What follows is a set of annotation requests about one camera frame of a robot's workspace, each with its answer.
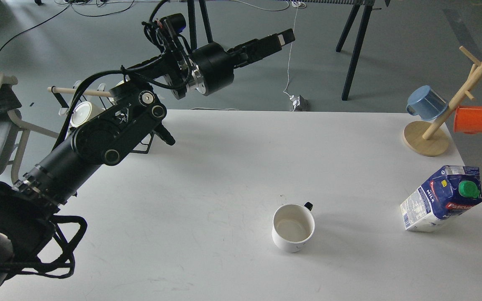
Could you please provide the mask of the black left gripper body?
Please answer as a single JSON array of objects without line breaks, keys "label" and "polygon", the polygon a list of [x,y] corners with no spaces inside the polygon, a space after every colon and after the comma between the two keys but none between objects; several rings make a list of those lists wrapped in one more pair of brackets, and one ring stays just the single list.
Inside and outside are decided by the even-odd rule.
[{"label": "black left gripper body", "polygon": [[197,48],[190,55],[190,90],[208,96],[230,85],[238,63],[238,54],[225,51],[216,42]]}]

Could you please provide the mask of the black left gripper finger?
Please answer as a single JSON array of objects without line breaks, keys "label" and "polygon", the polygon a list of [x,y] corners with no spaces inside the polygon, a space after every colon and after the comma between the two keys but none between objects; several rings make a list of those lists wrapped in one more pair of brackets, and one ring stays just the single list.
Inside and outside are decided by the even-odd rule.
[{"label": "black left gripper finger", "polygon": [[296,40],[292,28],[261,39],[253,39],[229,49],[234,67],[244,67],[256,63],[280,51],[283,46]]}]

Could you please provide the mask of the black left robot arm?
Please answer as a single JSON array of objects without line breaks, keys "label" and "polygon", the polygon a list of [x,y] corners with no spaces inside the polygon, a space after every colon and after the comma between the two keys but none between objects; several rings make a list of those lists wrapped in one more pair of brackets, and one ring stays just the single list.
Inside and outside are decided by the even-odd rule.
[{"label": "black left robot arm", "polygon": [[186,27],[182,14],[143,22],[147,39],[160,55],[129,69],[103,71],[84,80],[74,92],[74,109],[92,82],[122,74],[124,82],[110,90],[114,104],[71,133],[61,130],[52,152],[13,185],[0,181],[0,286],[16,275],[53,278],[67,268],[72,276],[73,252],[87,223],[82,217],[57,215],[60,206],[102,165],[119,164],[147,135],[173,145],[163,126],[167,109],[153,87],[169,89],[177,99],[195,88],[210,95],[233,82],[233,71],[271,54],[295,40],[293,29],[253,39],[229,50],[216,42],[187,53],[180,42]]}]

